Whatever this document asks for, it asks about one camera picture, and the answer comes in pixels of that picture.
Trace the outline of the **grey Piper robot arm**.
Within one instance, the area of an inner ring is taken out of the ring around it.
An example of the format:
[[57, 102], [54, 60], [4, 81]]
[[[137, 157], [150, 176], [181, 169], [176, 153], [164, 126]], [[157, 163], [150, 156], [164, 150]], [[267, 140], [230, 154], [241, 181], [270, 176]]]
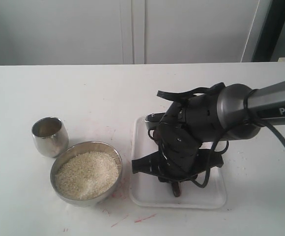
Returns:
[[171, 101], [166, 112], [146, 117], [158, 150], [133, 160], [132, 172], [161, 181], [184, 181], [221, 167], [221, 153], [202, 149], [203, 143], [250, 139], [265, 122], [285, 125], [285, 81], [261, 89], [219, 83], [158, 96]]

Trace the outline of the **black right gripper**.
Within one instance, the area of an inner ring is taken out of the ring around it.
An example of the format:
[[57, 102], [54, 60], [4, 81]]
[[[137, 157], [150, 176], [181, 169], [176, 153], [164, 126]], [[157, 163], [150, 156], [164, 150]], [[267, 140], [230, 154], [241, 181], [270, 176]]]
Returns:
[[209, 168], [221, 168], [224, 164], [222, 155], [209, 149], [199, 149], [201, 142], [196, 140], [186, 129], [184, 108], [173, 102], [157, 126], [160, 135], [160, 151], [131, 161], [132, 173], [163, 175], [161, 171], [165, 158], [169, 164], [165, 169], [173, 176], [186, 176], [191, 172], [196, 160], [196, 171]]

